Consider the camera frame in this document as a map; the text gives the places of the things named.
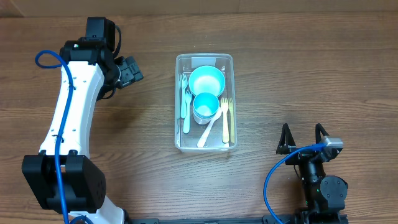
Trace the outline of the blue plastic cup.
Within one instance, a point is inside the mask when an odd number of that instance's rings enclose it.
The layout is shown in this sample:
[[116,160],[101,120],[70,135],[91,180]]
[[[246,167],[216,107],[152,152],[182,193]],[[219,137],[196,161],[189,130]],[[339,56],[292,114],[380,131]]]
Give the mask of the blue plastic cup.
[[212,93],[200,93],[193,101],[193,113],[200,118],[213,117],[218,111],[219,99]]

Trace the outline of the pink plastic spoon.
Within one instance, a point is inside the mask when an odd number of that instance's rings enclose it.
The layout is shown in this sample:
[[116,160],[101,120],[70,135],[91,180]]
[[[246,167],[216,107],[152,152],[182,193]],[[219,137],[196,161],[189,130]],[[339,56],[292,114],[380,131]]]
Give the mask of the pink plastic spoon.
[[208,136],[210,134],[210,131],[211,131],[215,121],[220,118],[221,114],[222,114],[222,111],[221,111],[221,108],[219,107],[218,111],[214,115],[214,118],[209,122],[208,126],[206,127],[205,131],[203,132],[203,134],[201,135],[199,141],[197,142],[197,147],[199,147],[199,148],[203,148],[204,147],[204,145],[206,143],[206,140],[207,140],[207,138],[208,138]]

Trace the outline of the green plastic cup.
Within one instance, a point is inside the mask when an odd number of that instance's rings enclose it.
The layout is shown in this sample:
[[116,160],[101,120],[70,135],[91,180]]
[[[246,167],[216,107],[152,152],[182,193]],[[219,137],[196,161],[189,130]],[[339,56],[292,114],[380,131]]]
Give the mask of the green plastic cup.
[[201,116],[197,116],[197,115],[193,115],[193,118],[195,120],[195,122],[197,123],[198,121],[204,121],[204,120],[212,120],[214,118],[214,116],[210,116],[210,117],[201,117]]

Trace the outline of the yellow plastic fork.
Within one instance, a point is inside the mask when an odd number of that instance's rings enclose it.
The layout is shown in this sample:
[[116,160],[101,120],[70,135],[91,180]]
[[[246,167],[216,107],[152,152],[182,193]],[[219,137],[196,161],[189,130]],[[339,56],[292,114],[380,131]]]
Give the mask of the yellow plastic fork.
[[228,99],[221,99],[221,110],[223,114],[223,142],[229,143],[229,129],[228,129]]

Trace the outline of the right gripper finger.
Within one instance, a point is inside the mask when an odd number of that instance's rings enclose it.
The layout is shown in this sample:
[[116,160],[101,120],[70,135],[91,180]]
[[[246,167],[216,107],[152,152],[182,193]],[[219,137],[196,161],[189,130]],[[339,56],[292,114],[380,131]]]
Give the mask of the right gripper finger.
[[289,125],[284,123],[282,126],[282,132],[278,148],[290,148],[296,147],[295,141],[293,139],[292,133],[290,131]]
[[321,142],[322,137],[328,136],[328,135],[329,134],[326,132],[326,130],[320,123],[317,123],[315,125],[315,140],[316,140],[317,144]]

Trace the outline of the pale green plastic fork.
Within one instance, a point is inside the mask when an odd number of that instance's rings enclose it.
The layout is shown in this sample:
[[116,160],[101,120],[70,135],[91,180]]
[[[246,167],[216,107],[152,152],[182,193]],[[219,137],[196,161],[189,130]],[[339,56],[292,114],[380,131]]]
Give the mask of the pale green plastic fork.
[[181,89],[182,89],[182,95],[181,95],[181,111],[180,111],[180,115],[181,118],[184,119],[186,117],[186,101],[185,101],[185,96],[186,96],[186,89],[188,86],[188,80],[187,80],[187,76],[186,74],[182,74],[181,75]]

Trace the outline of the pink plastic cup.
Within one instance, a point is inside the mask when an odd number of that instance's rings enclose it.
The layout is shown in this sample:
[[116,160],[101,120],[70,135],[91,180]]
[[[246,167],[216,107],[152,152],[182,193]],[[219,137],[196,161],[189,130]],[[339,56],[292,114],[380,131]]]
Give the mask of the pink plastic cup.
[[204,121],[198,121],[197,123],[199,125],[205,125],[205,124],[208,124],[209,122],[210,122],[210,120],[204,120]]

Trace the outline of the light blue plastic fork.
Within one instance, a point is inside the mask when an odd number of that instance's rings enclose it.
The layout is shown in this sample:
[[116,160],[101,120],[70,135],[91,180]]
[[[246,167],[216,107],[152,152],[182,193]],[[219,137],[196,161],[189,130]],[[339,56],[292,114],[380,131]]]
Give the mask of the light blue plastic fork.
[[190,131],[190,104],[192,100],[192,92],[187,90],[185,93],[185,111],[186,115],[183,122],[183,133],[188,134]]

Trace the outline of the blue plastic bowl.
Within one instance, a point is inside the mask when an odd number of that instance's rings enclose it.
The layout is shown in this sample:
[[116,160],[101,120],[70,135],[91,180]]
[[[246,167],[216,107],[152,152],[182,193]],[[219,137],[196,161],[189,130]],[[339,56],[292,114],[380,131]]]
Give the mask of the blue plastic bowl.
[[211,93],[221,96],[226,86],[226,79],[221,70],[210,65],[196,68],[189,76],[188,86],[193,95]]

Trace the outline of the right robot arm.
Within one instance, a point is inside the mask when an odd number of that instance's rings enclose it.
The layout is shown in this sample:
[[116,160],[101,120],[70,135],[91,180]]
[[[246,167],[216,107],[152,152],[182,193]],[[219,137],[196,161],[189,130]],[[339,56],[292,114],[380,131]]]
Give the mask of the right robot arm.
[[305,196],[305,208],[296,209],[286,223],[348,223],[346,215],[340,215],[345,209],[348,184],[335,175],[326,175],[323,163],[335,159],[343,150],[343,141],[331,137],[318,123],[315,126],[315,142],[324,144],[319,151],[298,150],[288,124],[282,126],[282,133],[276,149],[277,154],[292,155],[285,164],[294,167],[300,177]]

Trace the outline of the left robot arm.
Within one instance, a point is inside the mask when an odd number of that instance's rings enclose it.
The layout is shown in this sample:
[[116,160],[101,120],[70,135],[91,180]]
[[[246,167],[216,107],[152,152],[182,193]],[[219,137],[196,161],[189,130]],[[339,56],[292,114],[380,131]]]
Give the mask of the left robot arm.
[[36,155],[26,155],[22,173],[39,205],[65,223],[130,223],[128,212],[106,195],[104,173],[90,159],[90,130],[96,102],[112,97],[143,76],[133,57],[120,57],[121,41],[91,35],[69,40],[58,53],[62,82],[49,131]]

